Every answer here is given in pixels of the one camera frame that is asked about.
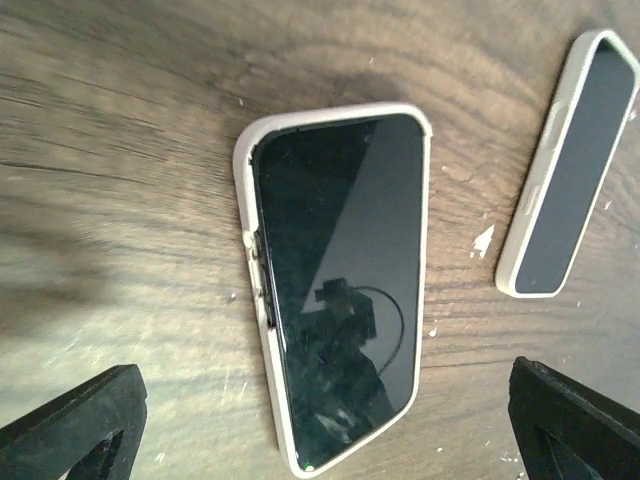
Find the black smartphone green edge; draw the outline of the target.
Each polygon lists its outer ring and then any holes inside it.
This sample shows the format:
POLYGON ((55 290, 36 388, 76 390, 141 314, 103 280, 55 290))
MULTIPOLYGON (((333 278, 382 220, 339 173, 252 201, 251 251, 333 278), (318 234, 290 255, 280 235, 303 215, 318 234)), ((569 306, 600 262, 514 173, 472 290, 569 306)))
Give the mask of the black smartphone green edge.
POLYGON ((550 294, 561 287, 634 84, 631 66, 608 41, 601 41, 524 253, 517 292, 550 294))

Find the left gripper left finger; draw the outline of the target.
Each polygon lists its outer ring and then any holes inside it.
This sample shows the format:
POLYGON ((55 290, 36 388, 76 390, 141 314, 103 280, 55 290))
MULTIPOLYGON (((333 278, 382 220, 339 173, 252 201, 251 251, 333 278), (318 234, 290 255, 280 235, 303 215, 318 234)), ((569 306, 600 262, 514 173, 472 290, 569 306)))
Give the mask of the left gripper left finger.
POLYGON ((137 365, 105 370, 1 428, 1 477, 128 479, 146 398, 137 365))

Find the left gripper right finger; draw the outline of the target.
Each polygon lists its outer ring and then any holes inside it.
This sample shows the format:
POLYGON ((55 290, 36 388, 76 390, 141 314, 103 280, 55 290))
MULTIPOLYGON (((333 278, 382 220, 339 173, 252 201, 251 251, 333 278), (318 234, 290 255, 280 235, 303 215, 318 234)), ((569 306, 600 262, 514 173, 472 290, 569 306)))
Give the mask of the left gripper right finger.
POLYGON ((530 479, 637 479, 639 414, 524 356, 508 413, 530 479))

